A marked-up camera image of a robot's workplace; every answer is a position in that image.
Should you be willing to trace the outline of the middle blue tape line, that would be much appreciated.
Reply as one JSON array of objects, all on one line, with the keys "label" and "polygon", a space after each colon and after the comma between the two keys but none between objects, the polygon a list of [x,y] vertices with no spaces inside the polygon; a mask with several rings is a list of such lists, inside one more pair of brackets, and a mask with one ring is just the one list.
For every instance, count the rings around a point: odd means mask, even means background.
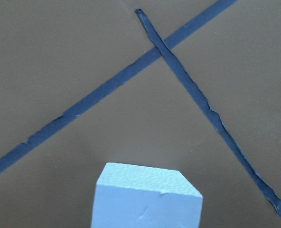
[{"label": "middle blue tape line", "polygon": [[150,41],[158,49],[159,53],[164,58],[170,69],[180,80],[184,88],[191,95],[193,100],[196,102],[198,107],[201,109],[201,111],[207,117],[213,127],[221,135],[238,161],[251,176],[265,198],[273,205],[277,214],[281,218],[281,199],[277,196],[273,188],[268,183],[266,183],[260,176],[260,174],[255,170],[238,143],[234,140],[232,135],[227,130],[226,126],[223,124],[220,115],[210,107],[209,101],[206,96],[202,93],[197,84],[192,80],[192,77],[187,73],[178,58],[170,51],[186,37],[191,35],[193,32],[195,32],[197,29],[201,28],[201,26],[205,25],[209,20],[211,20],[211,12],[206,10],[203,11],[201,14],[172,33],[165,40],[160,37],[142,9],[136,9],[135,13],[141,21]]}]

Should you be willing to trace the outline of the light blue foam block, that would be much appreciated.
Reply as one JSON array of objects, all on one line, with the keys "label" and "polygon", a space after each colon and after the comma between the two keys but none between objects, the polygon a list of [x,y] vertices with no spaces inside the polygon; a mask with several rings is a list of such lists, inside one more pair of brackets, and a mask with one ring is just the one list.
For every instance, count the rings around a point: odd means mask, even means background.
[{"label": "light blue foam block", "polygon": [[177,170],[108,162],[96,182],[93,228],[197,228],[203,196]]}]

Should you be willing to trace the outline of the long blue tape line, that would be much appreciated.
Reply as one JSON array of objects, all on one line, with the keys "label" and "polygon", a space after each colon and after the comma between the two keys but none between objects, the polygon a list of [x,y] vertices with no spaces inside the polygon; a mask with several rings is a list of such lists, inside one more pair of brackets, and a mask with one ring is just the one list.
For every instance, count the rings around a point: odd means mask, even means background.
[{"label": "long blue tape line", "polygon": [[[165,44],[170,49],[174,48],[234,3],[234,0],[216,1],[214,4],[170,34],[164,40]],[[101,84],[90,94],[71,106],[68,110],[64,111],[60,117],[49,122],[39,131],[29,136],[25,142],[20,143],[0,158],[0,174],[160,57],[161,54],[158,52],[157,48],[152,48],[138,58],[134,63],[115,74],[112,78]]]}]

